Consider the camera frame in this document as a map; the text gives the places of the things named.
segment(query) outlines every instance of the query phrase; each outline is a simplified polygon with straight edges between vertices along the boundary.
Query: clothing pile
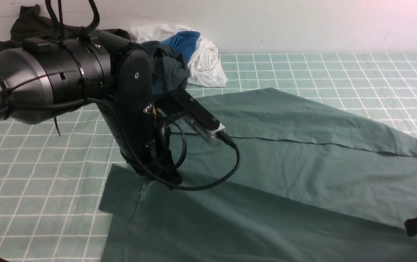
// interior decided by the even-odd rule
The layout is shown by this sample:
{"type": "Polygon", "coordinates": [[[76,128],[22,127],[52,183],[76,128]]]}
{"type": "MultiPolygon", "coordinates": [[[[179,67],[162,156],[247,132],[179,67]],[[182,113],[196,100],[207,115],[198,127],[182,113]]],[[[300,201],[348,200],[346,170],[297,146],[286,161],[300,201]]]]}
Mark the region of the clothing pile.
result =
{"type": "Polygon", "coordinates": [[[186,58],[190,70],[187,81],[205,87],[225,87],[227,77],[218,57],[218,48],[201,33],[186,25],[155,24],[131,27],[130,36],[136,43],[161,41],[186,58]]]}

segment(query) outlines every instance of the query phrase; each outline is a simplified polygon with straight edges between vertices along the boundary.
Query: white cloth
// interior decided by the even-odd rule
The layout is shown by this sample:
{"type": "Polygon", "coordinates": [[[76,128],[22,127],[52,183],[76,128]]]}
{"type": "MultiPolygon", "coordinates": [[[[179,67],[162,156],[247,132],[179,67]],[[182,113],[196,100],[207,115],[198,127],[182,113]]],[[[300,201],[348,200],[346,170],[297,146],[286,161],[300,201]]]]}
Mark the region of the white cloth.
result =
{"type": "MultiPolygon", "coordinates": [[[[141,27],[130,27],[130,36],[136,43],[157,40],[163,41],[180,31],[195,31],[186,25],[154,24],[141,27]]],[[[215,44],[200,35],[194,54],[187,66],[190,76],[189,84],[205,87],[225,87],[227,77],[218,58],[215,44]]]]}

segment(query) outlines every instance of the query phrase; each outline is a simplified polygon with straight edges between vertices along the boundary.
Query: white wall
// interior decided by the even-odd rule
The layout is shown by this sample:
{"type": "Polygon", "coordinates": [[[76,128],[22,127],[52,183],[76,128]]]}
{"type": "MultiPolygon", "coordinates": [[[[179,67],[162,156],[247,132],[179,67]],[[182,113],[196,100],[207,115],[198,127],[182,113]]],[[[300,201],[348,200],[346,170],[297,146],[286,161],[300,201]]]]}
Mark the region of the white wall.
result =
{"type": "MultiPolygon", "coordinates": [[[[100,28],[183,23],[224,53],[417,51],[417,0],[95,1],[100,28]]],[[[35,3],[44,6],[43,0],[0,0],[0,40],[9,38],[20,5],[35,3]]],[[[90,22],[87,0],[63,0],[63,6],[67,24],[90,22]]]]}

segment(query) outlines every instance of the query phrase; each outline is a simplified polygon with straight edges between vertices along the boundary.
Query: dark green cloth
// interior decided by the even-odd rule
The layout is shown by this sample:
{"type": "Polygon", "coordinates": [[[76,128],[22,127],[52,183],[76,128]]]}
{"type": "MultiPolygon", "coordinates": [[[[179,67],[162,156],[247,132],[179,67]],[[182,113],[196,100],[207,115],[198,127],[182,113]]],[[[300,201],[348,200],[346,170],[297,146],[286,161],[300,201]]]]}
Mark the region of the dark green cloth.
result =
{"type": "MultiPolygon", "coordinates": [[[[234,137],[239,170],[184,192],[113,166],[100,203],[113,214],[102,261],[417,261],[417,237],[403,227],[417,217],[417,139],[273,89],[199,102],[234,137]]],[[[227,146],[187,143],[187,186],[235,163],[227,146]]]]}

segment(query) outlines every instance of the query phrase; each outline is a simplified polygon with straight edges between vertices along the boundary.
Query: blue cloth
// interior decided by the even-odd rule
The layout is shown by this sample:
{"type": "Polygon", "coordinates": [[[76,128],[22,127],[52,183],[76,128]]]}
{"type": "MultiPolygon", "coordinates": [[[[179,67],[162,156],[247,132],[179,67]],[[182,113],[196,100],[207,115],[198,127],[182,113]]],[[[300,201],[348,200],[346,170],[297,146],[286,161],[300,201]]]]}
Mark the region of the blue cloth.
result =
{"type": "Polygon", "coordinates": [[[189,62],[190,58],[195,52],[197,47],[197,40],[200,37],[199,32],[195,31],[181,31],[173,35],[172,37],[163,40],[163,45],[168,45],[174,50],[181,53],[184,58],[189,62]]]}

